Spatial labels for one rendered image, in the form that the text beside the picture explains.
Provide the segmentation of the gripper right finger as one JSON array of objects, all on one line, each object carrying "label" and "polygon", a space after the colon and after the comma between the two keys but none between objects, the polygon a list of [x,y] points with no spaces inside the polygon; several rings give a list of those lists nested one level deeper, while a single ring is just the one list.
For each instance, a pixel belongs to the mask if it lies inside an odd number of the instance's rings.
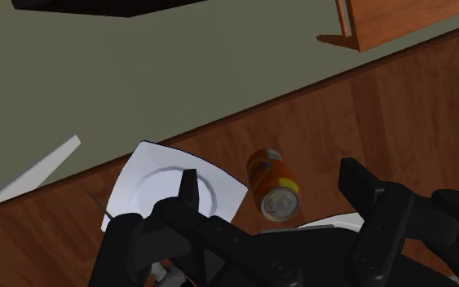
[{"label": "gripper right finger", "polygon": [[352,157],[340,161],[338,189],[364,220],[345,263],[354,287],[386,287],[407,238],[422,241],[459,279],[458,190],[419,196]]}]

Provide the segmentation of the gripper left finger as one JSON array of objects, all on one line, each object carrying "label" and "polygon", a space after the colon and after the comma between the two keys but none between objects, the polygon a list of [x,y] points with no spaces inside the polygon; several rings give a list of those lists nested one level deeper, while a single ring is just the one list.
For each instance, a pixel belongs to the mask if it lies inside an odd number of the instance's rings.
[{"label": "gripper left finger", "polygon": [[104,232],[89,287],[144,287],[151,266],[188,259],[179,265],[196,287],[302,287],[302,269],[267,255],[257,238],[219,216],[198,210],[196,170],[182,174],[177,196],[158,201],[152,213],[119,214]]}]

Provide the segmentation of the white round plate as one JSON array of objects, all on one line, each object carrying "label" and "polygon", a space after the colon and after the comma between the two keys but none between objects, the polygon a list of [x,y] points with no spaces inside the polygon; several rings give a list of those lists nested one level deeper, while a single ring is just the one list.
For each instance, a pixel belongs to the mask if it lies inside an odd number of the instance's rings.
[{"label": "white round plate", "polygon": [[333,225],[335,227],[341,227],[358,232],[363,224],[363,218],[357,212],[352,212],[347,214],[338,214],[330,216],[325,219],[318,219],[310,223],[305,223],[302,226],[300,226],[300,228]]}]

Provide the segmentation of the white square plate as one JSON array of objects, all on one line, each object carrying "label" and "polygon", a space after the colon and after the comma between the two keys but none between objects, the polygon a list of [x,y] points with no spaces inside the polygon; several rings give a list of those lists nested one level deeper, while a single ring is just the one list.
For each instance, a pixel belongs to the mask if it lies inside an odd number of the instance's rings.
[{"label": "white square plate", "polygon": [[199,212],[206,217],[217,215],[232,221],[248,191],[243,183],[191,153],[142,141],[117,178],[101,229],[106,229],[111,216],[139,213],[148,217],[156,202],[178,195],[186,169],[197,172]]}]

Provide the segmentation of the thin dark stick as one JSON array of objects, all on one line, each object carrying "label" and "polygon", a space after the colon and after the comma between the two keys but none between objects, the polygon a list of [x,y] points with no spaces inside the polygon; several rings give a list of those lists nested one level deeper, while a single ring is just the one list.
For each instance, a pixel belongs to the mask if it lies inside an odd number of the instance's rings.
[{"label": "thin dark stick", "polygon": [[109,220],[113,219],[113,216],[107,211],[107,209],[97,200],[95,195],[88,191],[87,189],[84,189],[84,191],[93,199],[95,204],[103,211],[104,215],[108,217]]}]

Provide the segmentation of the brown wooden table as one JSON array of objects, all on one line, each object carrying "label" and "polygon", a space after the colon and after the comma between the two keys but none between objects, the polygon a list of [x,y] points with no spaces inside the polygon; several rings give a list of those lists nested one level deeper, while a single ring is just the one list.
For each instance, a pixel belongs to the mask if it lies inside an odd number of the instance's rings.
[{"label": "brown wooden table", "polygon": [[[459,29],[167,139],[247,180],[246,162],[274,148],[301,189],[296,227],[351,205],[339,162],[423,196],[459,190]],[[0,287],[87,287],[119,157],[0,204]]]}]

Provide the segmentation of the orange drink can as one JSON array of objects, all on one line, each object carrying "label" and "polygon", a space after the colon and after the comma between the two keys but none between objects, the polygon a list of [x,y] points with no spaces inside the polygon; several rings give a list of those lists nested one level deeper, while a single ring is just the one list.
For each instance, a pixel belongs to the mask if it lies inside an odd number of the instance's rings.
[{"label": "orange drink can", "polygon": [[299,211],[300,188],[276,150],[264,148],[253,153],[246,169],[249,190],[265,218],[284,222]]}]

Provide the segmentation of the brown wooden cabinet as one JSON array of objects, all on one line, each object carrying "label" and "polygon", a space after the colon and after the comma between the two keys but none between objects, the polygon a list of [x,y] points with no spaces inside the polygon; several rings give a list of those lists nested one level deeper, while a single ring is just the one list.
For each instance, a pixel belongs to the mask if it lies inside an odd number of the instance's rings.
[{"label": "brown wooden cabinet", "polygon": [[459,0],[334,1],[342,33],[317,40],[359,52],[459,14]]}]

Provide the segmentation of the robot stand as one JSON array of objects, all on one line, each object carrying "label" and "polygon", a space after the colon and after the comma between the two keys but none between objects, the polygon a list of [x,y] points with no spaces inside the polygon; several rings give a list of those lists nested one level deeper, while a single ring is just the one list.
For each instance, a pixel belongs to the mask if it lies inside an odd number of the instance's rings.
[{"label": "robot stand", "polygon": [[16,10],[134,17],[207,0],[11,0]]}]

